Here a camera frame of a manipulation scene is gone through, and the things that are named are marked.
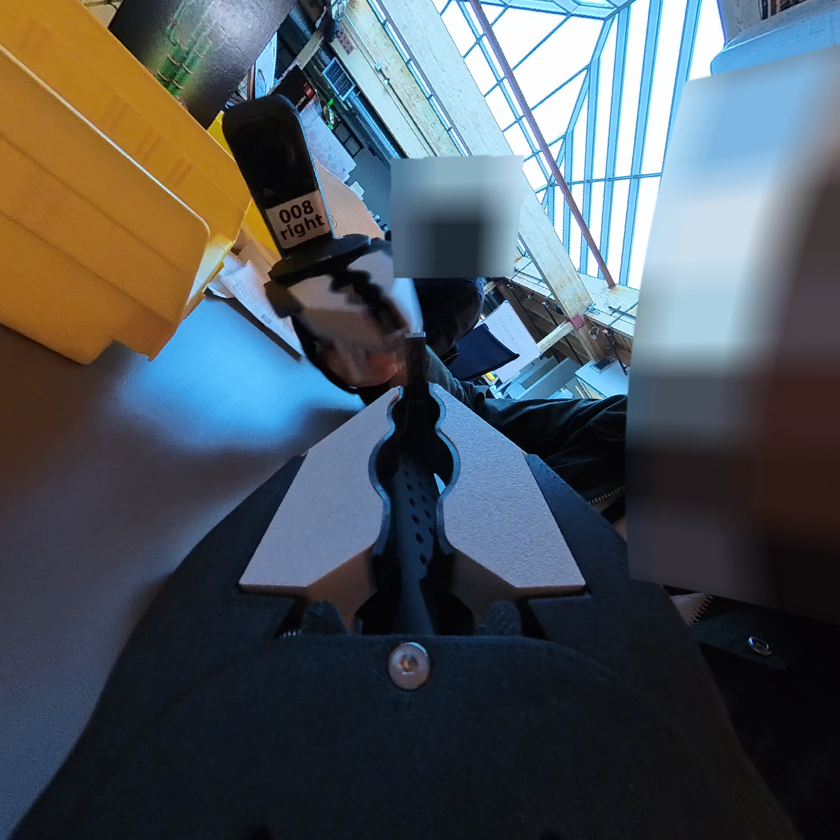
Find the skylight window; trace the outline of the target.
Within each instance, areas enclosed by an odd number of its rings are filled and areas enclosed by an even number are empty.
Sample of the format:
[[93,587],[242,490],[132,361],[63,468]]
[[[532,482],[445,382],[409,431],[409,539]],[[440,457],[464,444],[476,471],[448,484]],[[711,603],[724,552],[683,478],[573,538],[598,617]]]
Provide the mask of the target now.
[[[433,3],[573,265],[602,277],[469,2]],[[436,121],[469,154],[380,2],[371,4]],[[718,3],[480,5],[612,278],[639,288],[682,93],[710,75],[723,47]]]

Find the person's right forearm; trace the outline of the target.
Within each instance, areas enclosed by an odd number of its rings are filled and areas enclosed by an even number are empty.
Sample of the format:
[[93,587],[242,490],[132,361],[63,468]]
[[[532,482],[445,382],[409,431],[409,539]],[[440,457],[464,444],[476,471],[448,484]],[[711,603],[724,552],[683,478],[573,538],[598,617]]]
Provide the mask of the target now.
[[519,400],[489,398],[453,377],[431,350],[430,382],[469,407],[519,446],[536,455],[589,502],[613,498],[626,486],[627,397]]

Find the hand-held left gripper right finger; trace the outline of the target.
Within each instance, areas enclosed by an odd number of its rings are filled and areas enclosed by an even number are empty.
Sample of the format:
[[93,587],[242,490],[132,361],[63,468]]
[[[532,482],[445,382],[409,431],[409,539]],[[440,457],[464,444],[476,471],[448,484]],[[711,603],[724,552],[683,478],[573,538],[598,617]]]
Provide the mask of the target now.
[[474,617],[494,602],[581,594],[585,579],[523,451],[441,386],[430,391],[455,451],[440,504],[452,592]]

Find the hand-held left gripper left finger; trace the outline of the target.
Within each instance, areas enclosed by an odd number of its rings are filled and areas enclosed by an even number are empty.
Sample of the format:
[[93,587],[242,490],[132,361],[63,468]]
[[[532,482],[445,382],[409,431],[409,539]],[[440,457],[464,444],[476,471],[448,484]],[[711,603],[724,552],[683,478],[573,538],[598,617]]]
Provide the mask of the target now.
[[247,592],[335,604],[346,623],[373,595],[385,503],[371,457],[393,430],[393,388],[309,449],[239,579]]

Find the black perforated pad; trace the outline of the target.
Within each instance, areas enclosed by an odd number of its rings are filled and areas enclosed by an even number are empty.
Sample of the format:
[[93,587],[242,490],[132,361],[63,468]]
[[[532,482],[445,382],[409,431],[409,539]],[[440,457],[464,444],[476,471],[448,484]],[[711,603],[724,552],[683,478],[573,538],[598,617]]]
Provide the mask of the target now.
[[453,562],[438,538],[437,482],[428,469],[402,452],[389,490],[396,574],[393,629],[402,634],[440,634],[448,622]]

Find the white papers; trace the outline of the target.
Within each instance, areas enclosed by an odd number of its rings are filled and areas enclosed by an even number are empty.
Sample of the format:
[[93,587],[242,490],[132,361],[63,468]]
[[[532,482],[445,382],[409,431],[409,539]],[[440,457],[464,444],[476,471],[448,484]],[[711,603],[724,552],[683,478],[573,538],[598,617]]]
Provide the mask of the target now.
[[282,318],[268,300],[267,273],[251,261],[243,262],[236,255],[227,254],[221,269],[209,282],[206,294],[236,301],[247,313],[266,328],[297,360],[304,351],[290,317]]

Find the white board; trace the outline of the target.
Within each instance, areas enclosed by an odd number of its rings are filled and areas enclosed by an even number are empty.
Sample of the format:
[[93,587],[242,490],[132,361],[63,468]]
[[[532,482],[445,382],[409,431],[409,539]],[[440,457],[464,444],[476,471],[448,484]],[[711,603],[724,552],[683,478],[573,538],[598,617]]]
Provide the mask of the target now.
[[518,355],[515,360],[518,364],[528,364],[540,356],[538,343],[535,342],[509,301],[503,301],[498,308],[484,318],[483,323],[510,352]]

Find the large yellow plastic bin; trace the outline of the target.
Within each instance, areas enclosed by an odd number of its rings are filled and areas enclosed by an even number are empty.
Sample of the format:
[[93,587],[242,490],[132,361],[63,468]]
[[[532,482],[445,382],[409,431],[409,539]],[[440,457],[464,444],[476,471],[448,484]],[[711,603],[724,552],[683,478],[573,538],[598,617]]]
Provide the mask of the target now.
[[1,2],[2,324],[153,359],[251,204],[232,156],[80,2]]

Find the red ceiling pipe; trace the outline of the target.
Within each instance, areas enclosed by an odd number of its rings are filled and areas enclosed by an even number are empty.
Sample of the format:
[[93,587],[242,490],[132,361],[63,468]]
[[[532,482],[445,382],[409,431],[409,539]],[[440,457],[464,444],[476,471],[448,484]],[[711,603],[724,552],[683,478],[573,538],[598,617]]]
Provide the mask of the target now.
[[546,161],[548,162],[551,172],[553,174],[554,180],[557,182],[557,186],[561,190],[563,194],[563,198],[567,203],[571,215],[574,217],[575,222],[577,223],[580,231],[581,236],[585,243],[588,245],[590,251],[592,252],[595,262],[600,269],[607,286],[611,289],[616,287],[616,283],[612,277],[610,270],[607,267],[607,264],[602,256],[601,250],[599,249],[597,243],[595,242],[592,233],[584,220],[584,217],[581,214],[581,211],[574,200],[573,194],[571,189],[569,188],[567,182],[564,179],[564,176],[560,172],[559,165],[557,164],[555,158],[552,155],[550,150],[550,146],[545,141],[539,124],[537,123],[536,119],[533,116],[533,113],[530,109],[530,106],[525,98],[522,90],[515,78],[515,74],[513,73],[512,68],[510,67],[507,58],[504,56],[504,53],[501,49],[497,41],[497,37],[492,30],[492,26],[485,14],[482,10],[479,1],[470,1],[469,5],[472,7],[481,27],[481,30],[488,41],[490,48],[493,52],[495,58],[499,61],[500,66],[503,70],[504,78],[509,82],[512,92],[518,102],[519,108],[521,110],[522,116],[524,117],[525,121],[527,122],[530,130],[539,145],[542,155],[545,157]]

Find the black panel with green print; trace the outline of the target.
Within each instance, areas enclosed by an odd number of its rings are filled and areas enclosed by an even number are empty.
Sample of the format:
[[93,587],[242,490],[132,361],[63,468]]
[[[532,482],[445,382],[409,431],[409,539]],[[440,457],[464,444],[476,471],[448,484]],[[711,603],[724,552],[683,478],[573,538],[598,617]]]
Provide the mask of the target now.
[[109,30],[207,130],[294,1],[124,1]]

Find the person's right hand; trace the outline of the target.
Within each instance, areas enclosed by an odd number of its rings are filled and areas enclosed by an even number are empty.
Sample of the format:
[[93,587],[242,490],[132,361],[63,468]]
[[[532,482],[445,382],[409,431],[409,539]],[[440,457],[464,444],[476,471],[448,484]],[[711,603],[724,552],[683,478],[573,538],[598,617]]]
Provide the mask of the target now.
[[326,349],[324,358],[331,373],[353,389],[406,384],[405,363],[393,353],[373,353],[334,345]]

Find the dark blue fabric chair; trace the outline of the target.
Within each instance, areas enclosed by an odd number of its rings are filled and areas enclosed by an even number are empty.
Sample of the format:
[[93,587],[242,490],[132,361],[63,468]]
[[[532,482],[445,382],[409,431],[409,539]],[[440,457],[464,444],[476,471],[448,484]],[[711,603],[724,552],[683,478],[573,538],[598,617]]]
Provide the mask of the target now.
[[449,368],[458,378],[469,379],[513,364],[518,371],[540,356],[538,345],[518,320],[476,325],[457,343],[458,354]]

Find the grey desk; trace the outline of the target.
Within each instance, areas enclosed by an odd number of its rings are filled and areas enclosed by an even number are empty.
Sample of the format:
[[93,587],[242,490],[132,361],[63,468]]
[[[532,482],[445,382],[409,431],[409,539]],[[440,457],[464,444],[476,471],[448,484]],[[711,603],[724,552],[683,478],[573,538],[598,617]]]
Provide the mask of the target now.
[[152,362],[76,364],[2,327],[1,834],[84,728],[164,578],[361,410],[208,299]]

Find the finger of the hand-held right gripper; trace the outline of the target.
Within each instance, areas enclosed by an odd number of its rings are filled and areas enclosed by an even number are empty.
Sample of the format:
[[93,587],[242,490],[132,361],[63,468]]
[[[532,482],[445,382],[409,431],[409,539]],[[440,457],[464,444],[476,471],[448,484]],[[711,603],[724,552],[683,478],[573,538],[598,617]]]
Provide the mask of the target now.
[[370,250],[350,264],[350,295],[366,308],[384,336],[424,331],[414,282],[395,275],[388,249]]
[[403,340],[403,315],[367,280],[333,288],[330,276],[315,276],[288,291],[307,329],[342,350],[390,352]]

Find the dark thin toy brick plate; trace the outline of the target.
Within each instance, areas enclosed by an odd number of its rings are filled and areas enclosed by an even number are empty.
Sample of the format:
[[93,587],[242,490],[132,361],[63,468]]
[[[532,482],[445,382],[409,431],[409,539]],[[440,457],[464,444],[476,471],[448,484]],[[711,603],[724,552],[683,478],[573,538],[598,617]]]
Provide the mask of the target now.
[[428,395],[427,346],[425,332],[405,336],[406,385],[404,396],[409,403],[420,403]]

